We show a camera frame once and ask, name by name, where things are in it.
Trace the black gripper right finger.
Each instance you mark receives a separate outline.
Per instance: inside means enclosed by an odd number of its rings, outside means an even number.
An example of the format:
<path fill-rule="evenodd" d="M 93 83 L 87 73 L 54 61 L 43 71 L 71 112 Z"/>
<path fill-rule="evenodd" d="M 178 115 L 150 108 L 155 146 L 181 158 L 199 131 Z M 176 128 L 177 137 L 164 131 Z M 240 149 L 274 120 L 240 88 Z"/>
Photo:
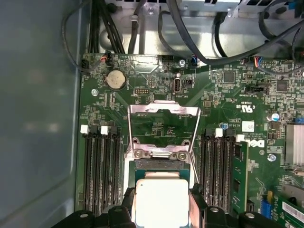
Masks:
<path fill-rule="evenodd" d="M 243 212 L 237 218 L 216 206 L 208 206 L 202 185 L 189 189 L 189 217 L 192 228 L 281 228 L 282 225 L 257 212 Z"/>

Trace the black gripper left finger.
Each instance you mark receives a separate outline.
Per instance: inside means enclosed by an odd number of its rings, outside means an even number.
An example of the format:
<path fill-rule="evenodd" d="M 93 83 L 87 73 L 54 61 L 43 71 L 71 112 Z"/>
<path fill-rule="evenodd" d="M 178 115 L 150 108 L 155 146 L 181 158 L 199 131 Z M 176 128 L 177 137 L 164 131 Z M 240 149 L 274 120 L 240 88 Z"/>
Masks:
<path fill-rule="evenodd" d="M 88 210 L 79 210 L 67 216 L 55 228 L 134 228 L 131 219 L 135 188 L 128 188 L 121 205 L 111 207 L 107 213 L 95 216 Z"/>

